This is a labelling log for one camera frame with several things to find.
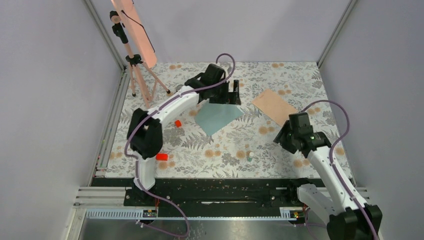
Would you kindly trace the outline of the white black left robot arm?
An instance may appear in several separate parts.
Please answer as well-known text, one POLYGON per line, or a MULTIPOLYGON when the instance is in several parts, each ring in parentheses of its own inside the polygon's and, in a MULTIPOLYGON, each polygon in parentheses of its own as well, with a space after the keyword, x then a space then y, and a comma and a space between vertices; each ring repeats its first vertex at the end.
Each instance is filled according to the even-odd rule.
POLYGON ((131 117, 127 132, 125 152, 127 157, 135 158, 134 185, 139 188, 136 199, 144 206, 152 204, 155 192, 155 158, 160 153, 164 140, 164 127, 175 120, 185 110, 202 101, 211 104, 240 105, 240 81, 233 81, 233 89, 229 90, 230 80, 226 71, 216 65, 209 64, 204 72, 188 79, 184 85, 169 99, 148 110, 137 108, 131 117))

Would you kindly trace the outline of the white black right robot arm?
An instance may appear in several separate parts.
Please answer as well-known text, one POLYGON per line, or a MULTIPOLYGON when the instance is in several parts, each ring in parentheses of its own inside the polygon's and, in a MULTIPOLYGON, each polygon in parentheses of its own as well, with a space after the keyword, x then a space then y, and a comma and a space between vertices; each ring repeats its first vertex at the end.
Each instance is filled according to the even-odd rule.
POLYGON ((382 211, 354 187, 333 156, 329 139, 315 132, 306 112, 288 116, 274 142, 284 150, 302 155, 319 174, 328 196, 300 178, 287 191, 287 201, 293 206, 305 204, 325 224, 331 240, 377 240, 382 211))

